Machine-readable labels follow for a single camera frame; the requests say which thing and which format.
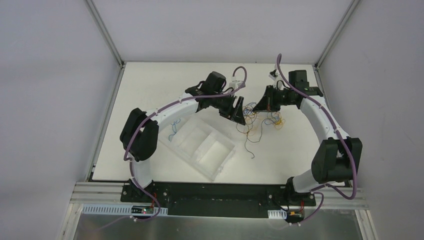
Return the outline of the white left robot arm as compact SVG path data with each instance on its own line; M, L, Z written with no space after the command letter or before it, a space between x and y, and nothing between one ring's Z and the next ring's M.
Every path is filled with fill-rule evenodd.
M153 197L149 186L153 178L150 158L155 153L161 130L174 121L213 107L221 117L238 124L245 124L242 103L244 98L236 92L245 88L248 75L237 87L225 88L227 80L212 71L205 80L188 87L176 100L149 111L133 109L124 124L119 140L123 145L123 160L129 162L130 181L135 185L133 195L140 202Z

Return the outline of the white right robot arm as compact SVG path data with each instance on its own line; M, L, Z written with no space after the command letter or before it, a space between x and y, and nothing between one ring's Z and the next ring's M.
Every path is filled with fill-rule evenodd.
M305 70L289 72L285 79L277 70L269 73L272 85L265 88L253 112L276 113L282 106L296 106L309 120L318 140L319 148L306 172L290 177L286 182L284 200L296 205L313 190L332 186L333 182L353 182L351 195L356 196L356 180L363 144L359 138L350 137L327 108L324 95L318 87L310 86Z

